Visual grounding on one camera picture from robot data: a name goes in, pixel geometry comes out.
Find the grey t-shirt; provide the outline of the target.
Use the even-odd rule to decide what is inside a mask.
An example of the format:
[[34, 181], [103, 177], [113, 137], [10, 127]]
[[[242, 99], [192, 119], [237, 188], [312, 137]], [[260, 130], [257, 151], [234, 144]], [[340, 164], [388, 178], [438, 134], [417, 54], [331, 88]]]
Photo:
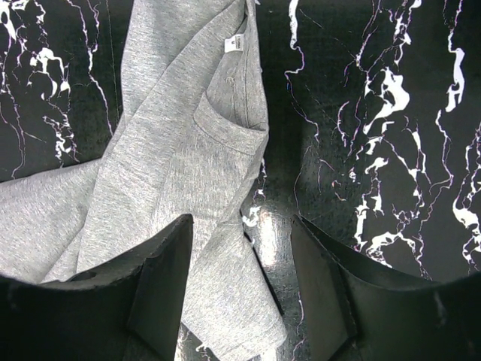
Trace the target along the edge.
[[240, 214], [268, 142], [254, 2], [136, 1], [121, 87], [102, 158], [2, 184], [1, 273], [63, 281], [191, 214], [182, 323], [220, 360], [279, 347]]

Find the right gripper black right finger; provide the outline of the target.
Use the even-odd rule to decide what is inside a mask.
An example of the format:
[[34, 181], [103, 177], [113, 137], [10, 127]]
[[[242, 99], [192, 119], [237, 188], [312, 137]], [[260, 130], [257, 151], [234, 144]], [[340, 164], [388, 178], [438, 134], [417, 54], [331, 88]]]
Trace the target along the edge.
[[294, 217], [292, 255], [314, 360], [478, 360], [480, 276], [386, 267]]

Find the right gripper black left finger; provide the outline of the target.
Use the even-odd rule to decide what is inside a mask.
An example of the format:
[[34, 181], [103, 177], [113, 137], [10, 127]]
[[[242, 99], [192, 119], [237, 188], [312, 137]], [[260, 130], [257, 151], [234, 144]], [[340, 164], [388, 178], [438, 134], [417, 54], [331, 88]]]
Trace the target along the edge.
[[1, 279], [3, 360], [172, 360], [193, 219], [66, 281]]

